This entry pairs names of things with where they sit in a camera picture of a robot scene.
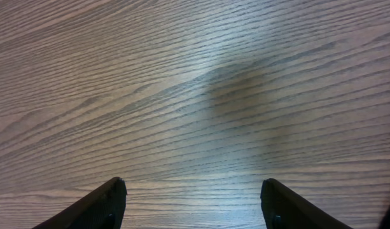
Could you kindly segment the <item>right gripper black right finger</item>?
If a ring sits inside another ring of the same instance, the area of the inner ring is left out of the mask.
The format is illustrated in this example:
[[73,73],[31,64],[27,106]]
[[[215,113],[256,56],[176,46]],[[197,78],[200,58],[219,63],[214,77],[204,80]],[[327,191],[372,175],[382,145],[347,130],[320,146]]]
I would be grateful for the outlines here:
[[260,198],[268,229],[351,229],[276,179],[264,180]]

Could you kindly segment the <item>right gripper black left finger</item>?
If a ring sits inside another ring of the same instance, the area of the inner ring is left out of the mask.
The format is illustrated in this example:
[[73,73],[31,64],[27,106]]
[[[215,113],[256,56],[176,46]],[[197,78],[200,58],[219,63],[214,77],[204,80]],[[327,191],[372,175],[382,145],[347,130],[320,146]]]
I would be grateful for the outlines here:
[[114,177],[34,229],[120,229],[127,189]]

